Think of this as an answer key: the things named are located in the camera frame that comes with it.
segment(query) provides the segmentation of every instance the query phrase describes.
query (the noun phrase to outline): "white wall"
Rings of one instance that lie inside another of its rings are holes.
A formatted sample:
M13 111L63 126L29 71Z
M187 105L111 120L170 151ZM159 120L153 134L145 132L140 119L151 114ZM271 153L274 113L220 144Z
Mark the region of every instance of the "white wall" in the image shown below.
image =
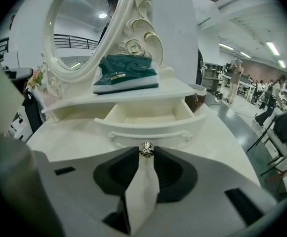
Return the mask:
M219 10L215 2L210 0L192 0L193 7L196 12L197 22L200 24L204 20L212 17L215 13L219 14Z
M198 42L192 0L153 0L152 24L164 49L164 63L175 70L178 79L195 83Z
M221 66L226 65L227 63L231 63L231 61L234 60L235 58L236 57L233 54L220 50L219 64Z
M198 45L204 62L220 64L218 31L210 28L200 30L198 35Z
M16 14L9 33L9 50L18 52L20 67L35 69L43 62L43 28L52 1L25 0Z
M9 37L11 17L17 13L23 2L24 0L18 0L0 23L0 40Z
M73 35L99 41L102 32L99 31L96 33L90 25L80 23L75 20L70 20L68 18L64 18L62 15L59 15L55 20L54 33Z

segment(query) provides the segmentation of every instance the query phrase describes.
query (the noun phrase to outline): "white vanity table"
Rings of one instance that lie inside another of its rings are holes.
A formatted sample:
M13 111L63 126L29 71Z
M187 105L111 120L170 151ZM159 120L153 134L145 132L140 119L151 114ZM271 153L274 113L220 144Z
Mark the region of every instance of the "white vanity table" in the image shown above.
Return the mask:
M106 104L106 113L114 104ZM94 113L73 114L66 119L51 123L45 122L33 134L27 145L32 150L44 152L50 161L84 158L115 150L100 135L100 131L91 116L105 111L95 108ZM198 109L195 115L206 113L207 119L196 141L184 151L224 163L244 175L256 185L259 181L242 147L221 119L206 105Z
M59 98L42 111L48 120L27 142L32 150L60 161L139 146L148 139L157 146L222 162L259 185L245 152L224 123L206 105L194 114L184 102L195 92L163 63L163 47L151 22L152 0L119 0L100 45L76 71L66 67L54 47L54 22L63 1L51 5L42 54L48 91ZM94 94L94 75L107 54L150 57L159 65L159 87Z

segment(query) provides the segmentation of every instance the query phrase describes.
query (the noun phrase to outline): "black bag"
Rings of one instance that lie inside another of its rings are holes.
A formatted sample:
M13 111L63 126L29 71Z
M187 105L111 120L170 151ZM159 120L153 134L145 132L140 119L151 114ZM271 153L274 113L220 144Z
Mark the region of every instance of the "black bag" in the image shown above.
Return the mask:
M280 116L274 125L274 133L281 140L281 142L287 142L287 113Z
M38 108L38 102L36 101L35 97L32 95L32 93L27 89L25 94L25 100L22 103L22 106L25 107L25 112L31 127L31 130L33 133L38 130L38 128L43 124L39 108Z

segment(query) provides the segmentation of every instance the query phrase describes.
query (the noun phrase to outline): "white tabletop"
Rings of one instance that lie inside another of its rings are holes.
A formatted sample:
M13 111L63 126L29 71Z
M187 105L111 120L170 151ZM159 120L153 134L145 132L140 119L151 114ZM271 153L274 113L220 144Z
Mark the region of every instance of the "white tabletop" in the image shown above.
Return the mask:
M223 77L225 77L226 79L231 79L231 77L226 76L226 75L223 75ZM256 88L255 86L253 86L253 85L251 85L251 84L247 84L247 83L242 82L242 81L240 81L240 84L242 84L242 85L244 85L244 86L247 86L247 87L250 87L250 88L253 88L253 89Z
M234 135L206 105L196 115L207 119L195 143L186 152L222 162L260 186L255 171ZM81 114L69 116L59 123L45 122L30 138L32 150L44 152L50 161L99 155L115 150L100 135L93 119Z

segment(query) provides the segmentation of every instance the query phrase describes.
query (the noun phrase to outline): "person in jeans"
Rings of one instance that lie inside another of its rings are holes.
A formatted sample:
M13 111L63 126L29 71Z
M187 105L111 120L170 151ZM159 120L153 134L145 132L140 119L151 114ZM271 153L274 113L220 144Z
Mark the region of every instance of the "person in jeans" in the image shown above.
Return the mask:
M276 107L276 101L278 101L280 108L282 108L281 99L279 97L279 93L283 83L286 81L286 76L281 75L276 83L273 85L272 94L267 103L267 110L260 114L259 116L254 117L255 121L260 125L263 126L265 120L270 117Z
M225 98L225 100L230 104L233 104L234 98L237 95L238 87L240 84L240 77L241 77L241 74L243 73L243 70L244 70L241 67L241 63L242 63L242 60L235 59L233 65L230 67L233 70L233 72L232 72L232 76L230 79L229 94Z

